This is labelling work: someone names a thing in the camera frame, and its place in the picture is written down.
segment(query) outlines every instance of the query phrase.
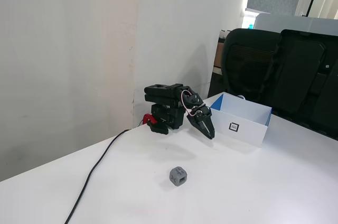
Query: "white table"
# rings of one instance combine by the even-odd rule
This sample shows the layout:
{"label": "white table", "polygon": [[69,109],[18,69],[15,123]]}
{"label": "white table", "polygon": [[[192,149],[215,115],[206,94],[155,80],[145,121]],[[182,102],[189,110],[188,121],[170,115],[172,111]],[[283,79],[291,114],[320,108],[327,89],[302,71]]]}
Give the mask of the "white table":
{"label": "white table", "polygon": [[[215,98],[207,100],[211,104]],[[0,223],[64,223],[110,139],[0,183]],[[175,187],[169,171],[183,167]],[[127,132],[95,170],[70,223],[338,222],[338,142],[273,116],[262,148],[187,120],[169,135]]]}

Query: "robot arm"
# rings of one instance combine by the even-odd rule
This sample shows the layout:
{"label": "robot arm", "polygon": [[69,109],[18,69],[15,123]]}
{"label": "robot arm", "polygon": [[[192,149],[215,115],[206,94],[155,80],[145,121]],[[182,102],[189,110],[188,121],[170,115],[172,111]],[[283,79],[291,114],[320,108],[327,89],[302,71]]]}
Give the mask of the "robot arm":
{"label": "robot arm", "polygon": [[167,127],[178,129],[183,124],[183,116],[187,111],[187,118],[191,125],[207,138],[214,138],[215,130],[211,121],[211,110],[199,94],[190,87],[182,84],[153,85],[145,88],[144,91],[146,101],[156,103],[152,105],[152,114],[148,115],[149,119],[145,116],[152,131],[168,134]]}

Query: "black office chair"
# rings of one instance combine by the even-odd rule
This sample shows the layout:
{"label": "black office chair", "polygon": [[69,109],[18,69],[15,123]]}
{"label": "black office chair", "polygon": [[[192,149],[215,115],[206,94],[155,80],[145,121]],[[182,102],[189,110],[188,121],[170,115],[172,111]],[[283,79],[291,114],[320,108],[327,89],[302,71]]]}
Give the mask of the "black office chair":
{"label": "black office chair", "polygon": [[260,99],[261,86],[279,40],[279,33],[236,29],[229,33],[222,54],[225,91]]}

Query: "open cardboard box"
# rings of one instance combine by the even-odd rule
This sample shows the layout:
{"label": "open cardboard box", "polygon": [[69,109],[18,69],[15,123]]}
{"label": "open cardboard box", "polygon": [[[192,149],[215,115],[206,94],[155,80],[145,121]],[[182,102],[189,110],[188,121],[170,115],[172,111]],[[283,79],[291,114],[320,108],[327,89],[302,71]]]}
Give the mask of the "open cardboard box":
{"label": "open cardboard box", "polygon": [[272,108],[229,94],[211,106],[215,131],[260,147],[269,126]]}

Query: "gray 3d-printed cube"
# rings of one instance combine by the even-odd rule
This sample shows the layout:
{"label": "gray 3d-printed cube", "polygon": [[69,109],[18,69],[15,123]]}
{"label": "gray 3d-printed cube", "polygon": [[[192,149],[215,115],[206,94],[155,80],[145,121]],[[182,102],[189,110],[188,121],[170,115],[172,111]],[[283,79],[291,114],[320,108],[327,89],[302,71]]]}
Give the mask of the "gray 3d-printed cube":
{"label": "gray 3d-printed cube", "polygon": [[181,167],[176,167],[170,171],[169,179],[175,186],[180,186],[185,183],[187,173]]}

